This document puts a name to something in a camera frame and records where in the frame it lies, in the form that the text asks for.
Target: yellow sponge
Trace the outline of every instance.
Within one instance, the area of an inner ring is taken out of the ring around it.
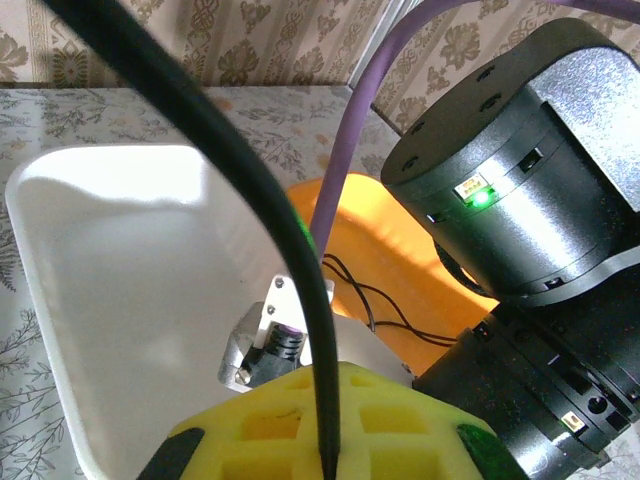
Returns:
[[[458,430],[497,443],[483,421],[352,364],[340,364],[340,392],[338,480],[483,478]],[[186,420],[170,439],[193,432],[200,437],[175,478],[322,480],[310,367]]]

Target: wallpaper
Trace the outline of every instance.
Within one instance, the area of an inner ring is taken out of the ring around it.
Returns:
[[[629,22],[545,2],[482,0],[438,16],[415,35],[392,66],[375,106],[405,131],[469,73],[561,17],[582,18],[640,60],[640,27]]]
[[[388,0],[121,0],[204,85],[345,84]],[[0,0],[0,83],[122,81],[38,0]]]

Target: white tray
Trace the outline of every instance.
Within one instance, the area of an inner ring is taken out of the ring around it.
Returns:
[[[170,429],[235,395],[233,325],[282,261],[236,192],[187,146],[57,150],[19,167],[7,205],[78,461],[135,478]],[[400,361],[340,320],[340,358],[402,383]]]

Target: patterned tablecloth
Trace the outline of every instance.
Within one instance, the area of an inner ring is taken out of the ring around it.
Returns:
[[[346,87],[212,88],[208,93],[284,186],[323,174],[350,94]],[[353,170],[377,175],[397,139],[371,112]],[[45,150],[95,143],[184,139],[128,89],[0,91],[0,479],[83,477],[22,272],[4,186],[19,163]],[[626,432],[609,452],[609,465],[576,478],[640,478],[636,430]]]

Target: green led light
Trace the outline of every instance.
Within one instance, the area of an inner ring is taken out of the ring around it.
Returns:
[[[473,196],[473,206],[482,207],[491,201],[491,195],[486,190],[476,193]]]

